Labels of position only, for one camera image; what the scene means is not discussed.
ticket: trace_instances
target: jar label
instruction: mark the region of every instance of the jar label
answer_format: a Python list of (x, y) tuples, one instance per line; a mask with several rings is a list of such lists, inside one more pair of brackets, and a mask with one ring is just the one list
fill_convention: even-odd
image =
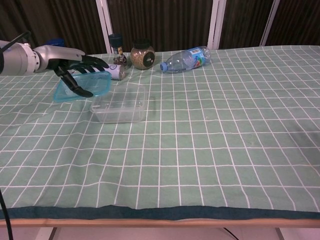
[(199, 47), (191, 48), (188, 50), (194, 59), (193, 68), (202, 66), (205, 63), (205, 56)]
[(148, 52), (146, 55), (143, 57), (143, 65), (147, 68), (151, 67), (152, 64), (155, 62), (155, 54), (153, 52)]

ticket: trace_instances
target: plastic bottle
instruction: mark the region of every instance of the plastic bottle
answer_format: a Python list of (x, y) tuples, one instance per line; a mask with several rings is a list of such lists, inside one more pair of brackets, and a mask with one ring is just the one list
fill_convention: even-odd
[(160, 64), (162, 72), (181, 73), (210, 63), (210, 50), (198, 46), (172, 55)]

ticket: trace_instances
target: robotic arm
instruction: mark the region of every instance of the robotic arm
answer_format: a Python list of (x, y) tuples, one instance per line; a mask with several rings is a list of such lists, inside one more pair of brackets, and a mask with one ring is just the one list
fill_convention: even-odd
[(105, 71), (108, 64), (102, 59), (86, 55), (83, 51), (60, 46), (44, 45), (31, 49), (27, 44), (17, 43), (30, 35), (25, 32), (11, 42), (0, 40), (0, 76), (25, 76), (53, 70), (75, 94), (90, 98), (93, 94), (77, 84), (68, 70), (80, 73)]

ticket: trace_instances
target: blue bottle cap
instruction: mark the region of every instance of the blue bottle cap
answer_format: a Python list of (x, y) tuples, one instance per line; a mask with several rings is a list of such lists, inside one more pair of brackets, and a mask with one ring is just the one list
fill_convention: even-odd
[(162, 63), (160, 64), (160, 68), (161, 68), (162, 72), (168, 71), (168, 65), (167, 65), (167, 63), (166, 63), (165, 61), (162, 62)]

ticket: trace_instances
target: spice jar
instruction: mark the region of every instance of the spice jar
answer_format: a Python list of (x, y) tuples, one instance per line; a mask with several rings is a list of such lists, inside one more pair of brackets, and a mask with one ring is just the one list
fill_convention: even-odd
[(127, 58), (122, 52), (123, 39), (120, 33), (110, 34), (108, 36), (111, 47), (113, 48), (113, 63), (117, 65), (127, 65)]
[(155, 62), (155, 50), (148, 39), (137, 39), (133, 41), (130, 58), (137, 69), (149, 69)]

